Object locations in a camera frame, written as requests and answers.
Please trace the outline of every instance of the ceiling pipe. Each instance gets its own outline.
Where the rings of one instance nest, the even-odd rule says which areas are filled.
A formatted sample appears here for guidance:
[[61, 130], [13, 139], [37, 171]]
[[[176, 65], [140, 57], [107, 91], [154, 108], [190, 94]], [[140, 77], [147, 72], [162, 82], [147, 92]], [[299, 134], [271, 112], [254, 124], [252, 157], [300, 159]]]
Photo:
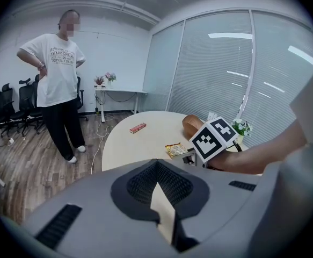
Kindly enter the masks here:
[[126, 2], [121, 2], [117, 0], [39, 0], [33, 3], [27, 3], [23, 6], [20, 6], [14, 10], [11, 10], [8, 14], [5, 14], [1, 18], [0, 23], [10, 20], [12, 17], [26, 13], [34, 13], [38, 11], [60, 8], [60, 7], [69, 7], [74, 8], [78, 6], [86, 6], [93, 8], [104, 8], [115, 11], [120, 11], [131, 16], [135, 16], [144, 20], [145, 22], [156, 25], [160, 22], [160, 18], [155, 15], [152, 15], [150, 12], [142, 10], [136, 6], [127, 4]]

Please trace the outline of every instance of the white t-shirt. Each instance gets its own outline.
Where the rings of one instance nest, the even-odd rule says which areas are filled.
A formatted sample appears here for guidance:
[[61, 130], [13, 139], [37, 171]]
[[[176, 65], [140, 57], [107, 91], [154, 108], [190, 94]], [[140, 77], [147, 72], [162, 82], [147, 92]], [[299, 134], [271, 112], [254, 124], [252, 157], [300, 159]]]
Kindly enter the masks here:
[[77, 96], [76, 62], [85, 60], [78, 46], [56, 34], [43, 34], [21, 46], [36, 56], [47, 68], [38, 83], [37, 106], [48, 107]]

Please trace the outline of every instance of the person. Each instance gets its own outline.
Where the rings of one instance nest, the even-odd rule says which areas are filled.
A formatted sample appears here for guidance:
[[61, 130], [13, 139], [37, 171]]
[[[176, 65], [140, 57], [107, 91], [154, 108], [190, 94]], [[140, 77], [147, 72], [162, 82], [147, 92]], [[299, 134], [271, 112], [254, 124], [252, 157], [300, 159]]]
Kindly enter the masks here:
[[261, 174], [266, 166], [282, 161], [307, 143], [298, 120], [274, 139], [242, 152], [223, 151], [209, 160], [209, 168], [243, 174]]
[[76, 68], [85, 62], [85, 56], [69, 39], [80, 25], [80, 14], [68, 10], [58, 25], [58, 33], [32, 39], [20, 47], [17, 56], [38, 69], [37, 106], [41, 108], [43, 120], [61, 155], [69, 163], [76, 163], [64, 127], [72, 145], [84, 153], [85, 141], [76, 105]]

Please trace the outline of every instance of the window blinds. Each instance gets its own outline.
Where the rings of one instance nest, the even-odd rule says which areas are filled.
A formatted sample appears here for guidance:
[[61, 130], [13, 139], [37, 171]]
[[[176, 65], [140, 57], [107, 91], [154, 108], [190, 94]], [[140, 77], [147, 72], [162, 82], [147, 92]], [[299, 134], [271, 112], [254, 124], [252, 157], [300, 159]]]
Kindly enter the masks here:
[[180, 23], [152, 37], [143, 85], [148, 93], [142, 106], [144, 111], [166, 110], [182, 32], [183, 23]]
[[276, 15], [253, 12], [256, 65], [242, 119], [253, 126], [247, 146], [268, 141], [294, 120], [289, 104], [313, 75], [313, 35]]
[[232, 121], [246, 91], [252, 59], [249, 13], [224, 12], [186, 21], [168, 111]]

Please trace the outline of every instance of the white wall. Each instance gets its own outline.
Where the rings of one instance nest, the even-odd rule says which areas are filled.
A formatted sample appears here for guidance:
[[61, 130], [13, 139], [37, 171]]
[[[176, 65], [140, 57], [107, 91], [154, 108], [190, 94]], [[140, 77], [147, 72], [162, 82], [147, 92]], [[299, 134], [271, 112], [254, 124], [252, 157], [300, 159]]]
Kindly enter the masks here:
[[[29, 77], [34, 80], [38, 71], [19, 60], [18, 48], [26, 41], [43, 33], [57, 32], [59, 17], [64, 9], [44, 11], [29, 16], [17, 17], [0, 26], [0, 90], [9, 83], [14, 89], [14, 108], [19, 109], [19, 80]], [[114, 86], [142, 89], [147, 63], [150, 36], [147, 30], [131, 24], [109, 20], [101, 10], [79, 9], [81, 31], [73, 41], [85, 54], [87, 61], [78, 68], [81, 89], [84, 89], [84, 106], [80, 112], [95, 110], [94, 77], [114, 72], [117, 81]], [[117, 100], [125, 100], [130, 93], [112, 93]], [[116, 103], [106, 99], [105, 110], [130, 110], [134, 99], [126, 103]]]
[[234, 8], [274, 11], [301, 20], [308, 25], [312, 24], [309, 14], [296, 0], [201, 0], [170, 13], [150, 32], [155, 34], [174, 23], [205, 12]]

